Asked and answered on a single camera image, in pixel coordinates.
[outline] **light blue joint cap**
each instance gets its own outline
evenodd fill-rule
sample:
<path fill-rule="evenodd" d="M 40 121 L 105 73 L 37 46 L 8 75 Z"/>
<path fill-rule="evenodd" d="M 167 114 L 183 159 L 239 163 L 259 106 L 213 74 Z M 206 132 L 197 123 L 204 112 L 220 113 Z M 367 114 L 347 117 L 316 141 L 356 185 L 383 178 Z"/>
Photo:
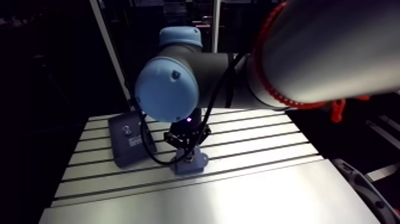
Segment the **light blue joint cap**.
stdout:
<path fill-rule="evenodd" d="M 192 26 L 170 26 L 160 31 L 160 46 L 171 43 L 185 43 L 203 47 L 201 32 Z"/>
<path fill-rule="evenodd" d="M 156 57 L 139 74 L 135 97 L 142 110 L 161 122 L 187 118 L 199 101 L 199 88 L 192 72 L 179 61 Z"/>

